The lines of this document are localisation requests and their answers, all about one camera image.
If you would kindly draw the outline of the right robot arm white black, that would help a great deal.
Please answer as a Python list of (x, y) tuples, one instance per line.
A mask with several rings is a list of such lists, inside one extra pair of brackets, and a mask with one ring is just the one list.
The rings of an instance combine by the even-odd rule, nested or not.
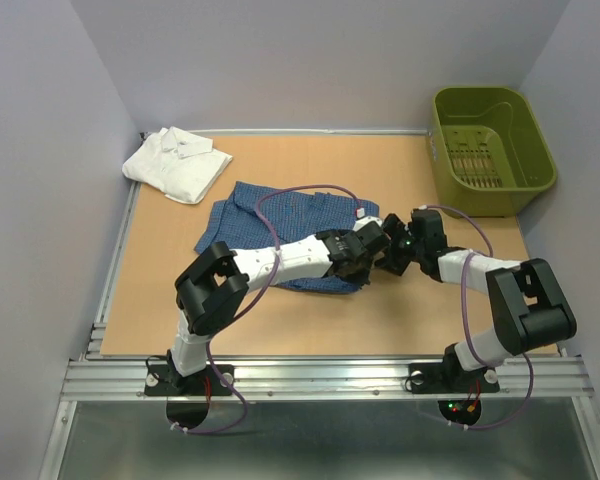
[(425, 363), (409, 374), (413, 393), (460, 392), (484, 386), (497, 390), (495, 369), (505, 360), (570, 339), (577, 321), (549, 263), (543, 259), (500, 260), (471, 249), (451, 247), (441, 215), (416, 209), (409, 222), (395, 214), (382, 229), (389, 246), (377, 266), (401, 275), (415, 263), (431, 279), (457, 284), (487, 296), (491, 328), (448, 346), (441, 361)]

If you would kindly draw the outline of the white shirt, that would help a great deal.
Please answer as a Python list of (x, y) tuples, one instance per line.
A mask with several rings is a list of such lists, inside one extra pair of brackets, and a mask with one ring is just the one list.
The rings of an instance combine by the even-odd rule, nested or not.
[(123, 175), (147, 184), (168, 199), (200, 203), (233, 157), (213, 140), (177, 127), (150, 134), (123, 164)]

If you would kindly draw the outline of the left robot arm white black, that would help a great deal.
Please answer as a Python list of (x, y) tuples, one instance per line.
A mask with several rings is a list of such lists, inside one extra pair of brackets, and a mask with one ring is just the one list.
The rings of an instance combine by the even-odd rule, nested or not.
[(327, 230), (299, 241), (258, 249), (212, 244), (176, 279), (178, 331), (169, 350), (168, 382), (195, 392), (207, 366), (209, 341), (240, 317), (252, 293), (298, 279), (337, 277), (364, 285), (376, 257), (388, 249), (382, 221), (366, 217), (352, 230)]

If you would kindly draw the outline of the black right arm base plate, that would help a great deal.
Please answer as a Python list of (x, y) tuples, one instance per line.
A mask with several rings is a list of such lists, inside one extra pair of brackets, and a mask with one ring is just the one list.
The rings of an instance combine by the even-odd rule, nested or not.
[(497, 376), (487, 378), (491, 373), (494, 371), (487, 368), (465, 371), (442, 362), (412, 363), (408, 366), (405, 389), (416, 395), (497, 393), (500, 391)]

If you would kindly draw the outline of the blue checkered long sleeve shirt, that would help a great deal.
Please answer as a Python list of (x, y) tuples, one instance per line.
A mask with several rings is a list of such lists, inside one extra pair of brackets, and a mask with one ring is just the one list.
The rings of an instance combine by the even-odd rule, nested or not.
[[(215, 242), (231, 249), (257, 249), (274, 245), (273, 237), (257, 217), (255, 207), (262, 197), (273, 192), (271, 187), (238, 182), (229, 197), (216, 201), (207, 228), (194, 247), (198, 254)], [(355, 222), (355, 208), (378, 216), (379, 206), (369, 200), (355, 202), (350, 196), (329, 192), (315, 194), (290, 192), (265, 200), (261, 212), (273, 225), (282, 244), (334, 229), (350, 230)], [(336, 277), (297, 279), (281, 284), (284, 289), (322, 294), (353, 294), (361, 287)]]

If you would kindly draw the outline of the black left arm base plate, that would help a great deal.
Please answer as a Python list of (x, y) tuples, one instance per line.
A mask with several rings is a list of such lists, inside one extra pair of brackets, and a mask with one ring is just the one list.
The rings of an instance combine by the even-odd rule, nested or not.
[(148, 397), (229, 397), (229, 388), (207, 365), (202, 371), (182, 377), (166, 363), (150, 364), (145, 379), (144, 394)]

